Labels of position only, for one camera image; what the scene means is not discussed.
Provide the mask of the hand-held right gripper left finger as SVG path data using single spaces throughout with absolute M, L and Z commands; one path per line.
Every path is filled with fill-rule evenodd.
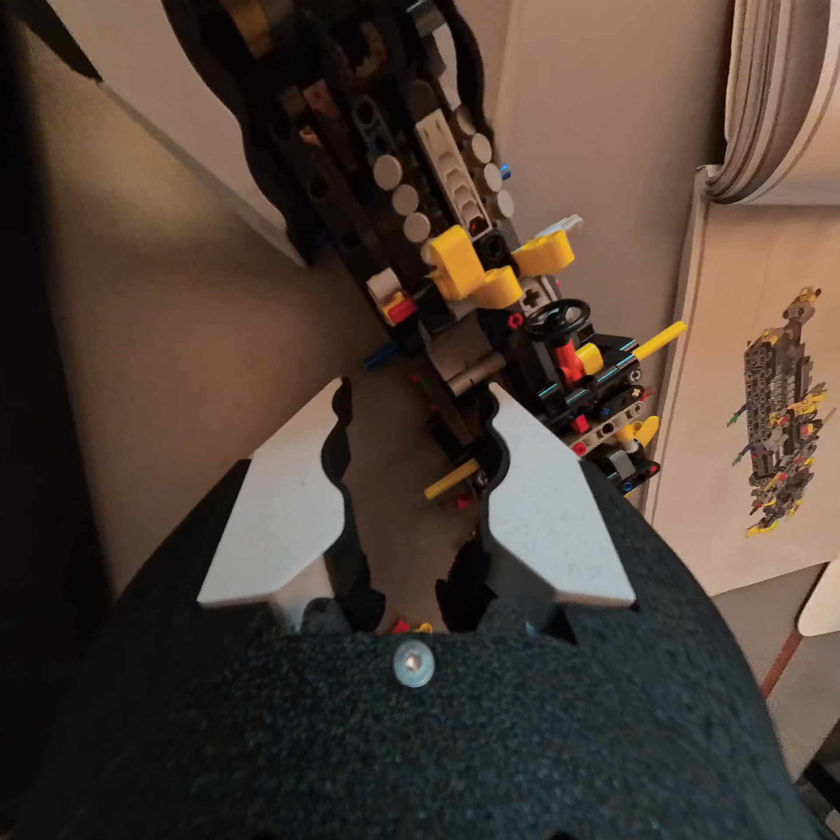
M 347 505 L 323 450 L 340 429 L 333 400 L 349 384 L 333 379 L 249 457 L 196 598 L 202 608 L 267 605 L 296 633 L 310 602 L 334 596 L 327 551 Z

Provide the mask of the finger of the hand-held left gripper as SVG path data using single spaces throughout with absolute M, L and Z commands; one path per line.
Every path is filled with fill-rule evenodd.
M 457 1 L 484 66 L 484 113 L 496 144 L 510 144 L 518 84 L 519 2 Z
M 258 147 L 241 95 L 219 68 L 195 68 L 163 2 L 47 4 L 112 99 L 267 242 L 298 266 L 317 262 L 320 235 L 307 231 L 309 211 L 277 159 Z

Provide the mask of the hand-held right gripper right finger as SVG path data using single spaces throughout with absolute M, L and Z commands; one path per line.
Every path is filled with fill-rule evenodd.
M 581 461 L 501 385 L 488 386 L 487 432 L 500 465 L 482 501 L 487 585 L 547 632 L 562 607 L 636 603 Z

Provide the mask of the black yellow lego car chassis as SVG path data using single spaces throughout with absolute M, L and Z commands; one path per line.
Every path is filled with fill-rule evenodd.
M 453 469 L 432 500 L 489 481 L 478 391 L 506 386 L 628 497 L 658 476 L 647 342 L 597 332 L 565 297 L 566 217 L 522 242 L 485 111 L 485 67 L 456 2 L 217 2 L 236 81 L 315 223 L 413 362 L 429 434 Z

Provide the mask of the open instruction booklet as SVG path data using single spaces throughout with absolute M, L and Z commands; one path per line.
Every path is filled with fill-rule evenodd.
M 736 2 L 645 512 L 710 595 L 838 555 L 838 2 Z

